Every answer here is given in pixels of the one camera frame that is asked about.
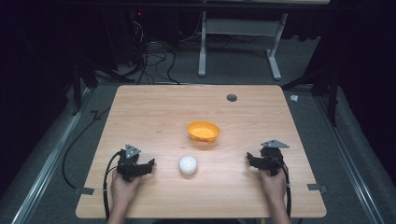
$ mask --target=wire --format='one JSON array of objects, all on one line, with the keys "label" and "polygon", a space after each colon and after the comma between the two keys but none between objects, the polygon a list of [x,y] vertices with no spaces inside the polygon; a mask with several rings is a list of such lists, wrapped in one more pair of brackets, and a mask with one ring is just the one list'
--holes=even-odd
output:
[{"label": "wire", "polygon": [[255,41],[258,41],[262,38],[264,38],[263,35],[255,35],[252,39],[250,40],[242,40],[242,39],[237,39],[238,35],[209,35],[208,37],[210,37],[214,42],[220,42],[220,41],[224,41],[225,43],[223,43],[221,46],[216,47],[216,46],[210,46],[210,42],[206,42],[206,45],[208,48],[211,49],[223,49],[224,47],[226,47],[228,44],[230,44],[230,42],[238,42],[238,43],[252,43]]},{"label": "wire", "polygon": [[146,67],[147,67],[147,65],[148,65],[148,57],[149,57],[149,55],[148,55],[148,50],[149,50],[149,46],[146,45],[145,49],[146,49],[146,57],[145,57],[145,59],[142,59],[143,62],[144,62],[144,65],[143,65],[143,67],[142,67],[142,69],[141,69],[141,73],[140,73],[139,79],[138,79],[137,82],[136,82],[136,85],[139,85],[139,83],[140,83],[140,81],[141,81],[141,79],[142,79],[142,76],[143,76],[143,74],[144,74],[145,71],[146,71]]},{"label": "wire", "polygon": [[189,39],[189,40],[186,40],[186,41],[183,41],[180,44],[183,45],[183,46],[186,46],[186,47],[200,46],[201,45],[201,40],[196,39],[196,37],[192,38],[192,39]]},{"label": "wire", "polygon": [[160,71],[158,71],[158,65],[159,65],[160,63],[164,62],[164,61],[166,60],[166,58],[167,58],[166,52],[161,52],[161,53],[164,54],[164,57],[163,57],[163,60],[160,60],[160,61],[158,61],[158,62],[155,64],[155,73],[156,73],[159,77],[161,77],[161,78],[163,78],[163,79],[165,79],[165,80],[171,80],[171,79],[169,79],[169,77],[163,77],[163,75],[161,75]]},{"label": "wire", "polygon": [[197,34],[197,31],[198,31],[199,25],[201,24],[201,18],[202,18],[202,12],[199,14],[198,22],[197,22],[197,25],[195,27],[195,31],[192,33],[192,35],[190,37],[187,37],[186,39],[179,40],[179,42],[188,41],[188,40],[191,40],[191,39],[194,39],[194,38],[200,36],[200,35],[196,35],[196,34]]},{"label": "wire", "polygon": [[172,65],[168,68],[168,70],[166,71],[166,75],[168,75],[169,80],[174,81],[177,85],[180,85],[180,83],[174,79],[171,78],[171,75],[169,74],[171,69],[174,67],[175,65],[175,60],[176,60],[176,54],[173,51],[168,51],[169,53],[173,54],[174,58],[172,60]]},{"label": "wire", "polygon": [[105,206],[105,212],[106,212],[106,221],[108,221],[108,218],[110,216],[110,209],[108,208],[108,198],[107,198],[107,175],[110,173],[111,170],[113,170],[116,167],[113,167],[110,169],[111,163],[114,161],[114,159],[121,154],[121,151],[116,152],[116,154],[111,157],[110,161],[108,162],[106,171],[105,171],[105,178],[103,180],[103,204]]},{"label": "wire", "polygon": [[143,41],[143,36],[144,36],[143,27],[142,27],[142,25],[140,25],[140,23],[137,22],[137,21],[134,21],[134,24],[136,24],[136,25],[138,25],[138,26],[140,27],[141,32],[140,32],[140,41],[139,41],[139,43],[142,43],[142,41]]},{"label": "wire", "polygon": [[286,165],[285,162],[283,162],[283,164],[282,164],[282,163],[280,163],[280,161],[277,160],[277,158],[275,158],[273,156],[271,156],[271,159],[276,161],[280,165],[280,167],[282,168],[283,173],[285,173],[285,177],[286,177],[286,194],[287,194],[287,197],[288,197],[288,202],[286,204],[286,212],[288,213],[288,217],[290,217],[290,214],[291,214],[291,190],[290,190],[290,180],[289,180],[289,168],[288,168],[288,166]]},{"label": "wire", "polygon": [[73,147],[73,145],[77,142],[77,140],[97,121],[97,120],[99,120],[107,111],[109,111],[110,110],[110,107],[109,108],[107,108],[106,110],[104,110],[98,117],[96,117],[95,119],[93,119],[93,121],[89,124],[89,125],[87,125],[85,128],[84,128],[84,130],[75,138],[75,140],[73,140],[73,142],[70,144],[70,146],[67,148],[67,150],[66,150],[66,152],[64,153],[64,159],[63,159],[63,162],[62,162],[62,175],[63,175],[63,177],[64,177],[64,181],[66,182],[66,184],[70,187],[70,188],[72,188],[73,190],[76,190],[77,189],[77,187],[74,185],[74,184],[72,184],[68,179],[67,179],[67,176],[66,176],[66,173],[65,173],[65,164],[66,164],[66,158],[67,158],[67,154],[69,153],[69,151],[70,151],[70,149]]},{"label": "wire", "polygon": [[[110,69],[104,68],[104,67],[102,67],[99,64],[91,62],[90,60],[83,59],[82,61],[84,63],[86,63],[87,65],[89,65],[92,69],[96,69],[96,70],[102,71],[102,72],[106,73],[107,75],[109,75],[109,76],[111,76],[111,77],[113,77],[113,78],[115,78],[115,79],[117,79],[119,81],[122,81],[122,82],[134,82],[134,79],[129,79],[127,77],[121,76],[120,74],[118,74],[118,73],[116,73],[116,72],[114,72],[114,71],[112,71]],[[129,76],[133,72],[135,72],[135,71],[137,71],[139,69],[140,69],[140,66],[138,65],[133,71],[127,73],[125,76]]]},{"label": "wire", "polygon": [[165,53],[165,52],[158,52],[158,53],[163,54],[163,57],[160,56],[160,55],[156,55],[155,53],[150,53],[150,54],[148,55],[150,58],[159,58],[159,59],[160,59],[160,60],[159,60],[158,62],[156,62],[156,63],[148,64],[148,66],[158,66],[159,63],[165,61],[165,59],[166,59],[166,53]]},{"label": "wire", "polygon": [[146,79],[148,81],[148,84],[149,85],[154,85],[155,84],[154,76],[152,74],[148,73],[147,71],[145,72],[145,75],[146,75]]}]

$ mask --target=metal bracket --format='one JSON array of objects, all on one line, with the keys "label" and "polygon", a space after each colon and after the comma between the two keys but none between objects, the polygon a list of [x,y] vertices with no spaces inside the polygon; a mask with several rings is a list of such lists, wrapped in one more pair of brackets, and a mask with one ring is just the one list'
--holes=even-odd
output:
[{"label": "metal bracket", "polygon": [[126,158],[131,159],[133,156],[139,154],[142,150],[133,147],[129,144],[125,144]]},{"label": "metal bracket", "polygon": [[263,147],[283,147],[283,148],[289,148],[289,145],[286,145],[286,144],[284,144],[284,143],[282,143],[282,142],[279,142],[279,141],[277,141],[277,140],[271,140],[271,141],[268,141],[268,142],[264,142],[264,143],[262,143],[262,146]]},{"label": "metal bracket", "polygon": [[87,195],[93,195],[94,189],[90,188],[82,188],[82,189],[75,189],[74,193],[77,195],[81,194],[87,194]]},{"label": "metal bracket", "polygon": [[320,193],[326,193],[327,187],[320,184],[307,184],[309,190],[318,190]]}]

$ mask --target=finger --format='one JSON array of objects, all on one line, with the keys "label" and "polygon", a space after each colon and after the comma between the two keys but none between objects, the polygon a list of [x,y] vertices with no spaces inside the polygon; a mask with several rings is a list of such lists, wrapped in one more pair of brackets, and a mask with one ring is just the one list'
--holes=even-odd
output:
[{"label": "finger", "polygon": [[135,177],[134,180],[132,181],[132,183],[129,184],[129,188],[131,188],[131,189],[136,188],[140,184],[141,179],[142,179],[142,176]]},{"label": "finger", "polygon": [[114,181],[115,179],[117,179],[117,176],[118,176],[118,175],[119,175],[119,173],[117,172],[116,169],[114,169],[114,170],[113,170],[113,174],[112,174],[112,176],[111,176],[111,177],[112,177],[111,179]]},{"label": "finger", "polygon": [[277,169],[277,175],[279,174],[284,174],[285,172],[283,171],[283,168]]},{"label": "finger", "polygon": [[262,179],[266,179],[268,177],[270,177],[266,171],[259,169],[260,172],[260,176],[262,177]]}]

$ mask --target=metal rail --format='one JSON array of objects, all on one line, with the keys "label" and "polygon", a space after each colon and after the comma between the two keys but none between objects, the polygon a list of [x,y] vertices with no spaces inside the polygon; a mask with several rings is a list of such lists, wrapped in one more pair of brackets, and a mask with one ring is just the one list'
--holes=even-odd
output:
[{"label": "metal rail", "polygon": [[43,196],[55,170],[59,162],[62,160],[62,156],[66,150],[65,146],[67,140],[71,134],[71,132],[76,127],[79,118],[81,117],[81,111],[83,111],[85,105],[89,101],[92,96],[93,91],[89,91],[88,88],[84,91],[84,95],[87,95],[85,98],[82,108],[80,112],[78,112],[73,118],[70,119],[69,125],[64,131],[64,134],[61,136],[58,144],[54,147],[54,149],[49,154],[46,162],[43,165],[43,168],[40,171],[40,174],[37,176],[35,183],[31,187],[28,195],[23,201],[20,210],[17,215],[14,217],[12,224],[24,224],[29,223],[30,218],[32,217],[35,209],[40,202],[41,197]]},{"label": "metal rail", "polygon": [[344,144],[344,141],[340,133],[338,132],[336,127],[332,126],[332,123],[327,117],[327,109],[326,109],[326,105],[323,102],[323,99],[320,96],[314,97],[314,99],[318,109],[323,115],[323,118],[325,118],[326,120],[326,123],[332,133],[332,137],[334,138],[335,143],[338,146],[339,149],[338,152],[340,154],[341,161],[345,166],[346,174],[349,176],[350,182],[352,183],[352,186],[355,189],[356,194],[361,200],[361,205],[363,206],[363,209],[367,217],[369,218],[371,223],[385,224],[384,219],[382,218],[377,206],[375,205],[375,202],[373,201],[373,197],[371,195],[370,190],[367,188],[367,185],[364,182],[363,178],[361,177],[361,174],[358,168],[356,167],[352,157],[349,155],[348,148]]},{"label": "metal rail", "polygon": [[234,11],[261,11],[261,12],[313,12],[313,13],[344,13],[357,10],[357,6],[336,7],[332,5],[309,5],[309,4],[273,4],[273,3],[125,3],[110,1],[75,1],[63,0],[60,6],[68,7],[129,7],[140,9],[184,9],[184,10],[234,10]]}]

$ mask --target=cable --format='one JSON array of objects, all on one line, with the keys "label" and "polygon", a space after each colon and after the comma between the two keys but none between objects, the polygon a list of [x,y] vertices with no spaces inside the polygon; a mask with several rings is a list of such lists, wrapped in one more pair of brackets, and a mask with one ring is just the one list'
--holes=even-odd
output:
[{"label": "cable", "polygon": [[200,35],[196,35],[196,34],[197,34],[197,31],[198,31],[199,25],[201,24],[201,18],[202,18],[202,12],[199,14],[198,22],[197,22],[197,25],[195,27],[195,31],[192,33],[192,35],[190,37],[186,38],[186,39],[179,40],[179,42],[188,41],[188,40],[191,40],[191,39],[194,39],[194,38],[200,36]]},{"label": "cable", "polygon": [[172,65],[168,68],[168,71],[166,71],[166,75],[168,75],[169,80],[174,81],[177,85],[180,85],[180,83],[174,79],[171,78],[171,75],[169,74],[169,72],[171,71],[171,69],[173,68],[173,66],[175,65],[175,60],[176,60],[176,54],[173,51],[168,51],[169,53],[173,54],[174,59],[172,61]]},{"label": "cable", "polygon": [[219,47],[213,47],[213,46],[210,46],[209,44],[208,44],[208,42],[206,42],[206,46],[208,47],[208,48],[210,48],[210,49],[222,49],[222,48],[224,48],[224,47],[226,47],[229,43],[230,43],[230,38],[229,37],[223,37],[223,39],[225,39],[225,43],[223,44],[223,45],[221,45],[221,46],[219,46]]},{"label": "cable", "polygon": [[111,170],[113,170],[115,167],[110,169],[111,163],[114,161],[114,159],[121,154],[121,151],[116,152],[116,154],[111,157],[110,161],[108,162],[106,172],[105,172],[105,178],[103,180],[103,204],[105,206],[105,212],[106,212],[106,221],[108,221],[108,218],[110,217],[110,209],[108,208],[108,198],[107,198],[107,175],[110,173]]},{"label": "cable", "polygon": [[[102,67],[102,66],[99,65],[99,64],[96,64],[96,63],[94,63],[94,62],[91,62],[90,60],[84,59],[84,60],[82,60],[82,61],[85,62],[86,64],[88,64],[91,68],[96,69],[96,70],[99,70],[99,71],[103,71],[103,72],[106,73],[107,75],[109,75],[109,76],[111,76],[111,77],[113,77],[113,78],[115,78],[115,79],[117,79],[117,80],[119,80],[119,81],[122,81],[122,82],[134,82],[134,79],[129,79],[129,78],[127,78],[127,77],[121,76],[120,74],[118,74],[118,73],[116,73],[116,72],[113,72],[113,71],[110,70],[110,69],[106,69],[106,68]],[[135,70],[139,70],[139,69],[140,69],[140,65],[138,65],[133,71],[127,73],[126,76],[131,75],[132,72],[135,72]]]},{"label": "cable", "polygon": [[64,153],[64,159],[62,162],[62,175],[64,177],[64,181],[66,182],[66,184],[72,188],[73,190],[76,190],[77,187],[75,185],[73,185],[66,177],[66,173],[65,173],[65,164],[66,164],[66,158],[67,158],[67,154],[69,153],[70,149],[73,147],[73,145],[77,142],[77,140],[97,121],[99,120],[108,110],[110,110],[110,107],[107,108],[105,111],[103,111],[98,117],[96,117],[95,119],[93,119],[93,121],[84,128],[84,130],[76,137],[76,139],[70,144],[70,146],[67,148],[66,152]]},{"label": "cable", "polygon": [[148,64],[147,66],[157,66],[160,62],[165,61],[165,59],[166,59],[166,54],[165,54],[164,52],[159,52],[159,53],[162,53],[164,56],[161,57],[160,55],[155,55],[155,54],[149,55],[149,57],[160,58],[160,60],[159,60],[158,62],[156,62],[156,63]]},{"label": "cable", "polygon": [[144,65],[143,65],[143,68],[141,69],[142,72],[140,73],[140,76],[139,76],[139,79],[136,82],[136,85],[139,85],[140,80],[142,79],[142,76],[145,73],[146,67],[148,65],[148,57],[149,57],[148,51],[149,51],[149,46],[146,45],[146,57],[145,57],[145,59],[142,59],[144,61]]},{"label": "cable", "polygon": [[253,38],[251,38],[250,40],[242,40],[242,39],[233,38],[234,36],[237,37],[239,35],[230,35],[229,36],[230,40],[232,40],[233,42],[238,42],[238,43],[252,43],[252,42],[256,42],[256,41],[264,38],[264,35],[256,35]]},{"label": "cable", "polygon": [[291,190],[290,190],[290,180],[289,180],[289,168],[286,165],[285,162],[280,163],[277,158],[271,156],[271,159],[273,159],[274,161],[276,161],[280,167],[282,167],[283,173],[285,173],[285,177],[286,177],[286,194],[288,197],[288,202],[286,204],[286,212],[288,213],[288,217],[290,217],[291,214]]},{"label": "cable", "polygon": [[154,76],[152,74],[148,73],[147,71],[145,72],[145,75],[146,75],[146,79],[148,80],[148,84],[154,85],[155,84]]},{"label": "cable", "polygon": [[186,46],[186,47],[197,47],[197,46],[201,46],[201,39],[196,39],[192,38],[186,41],[183,41],[180,43],[180,45]]}]

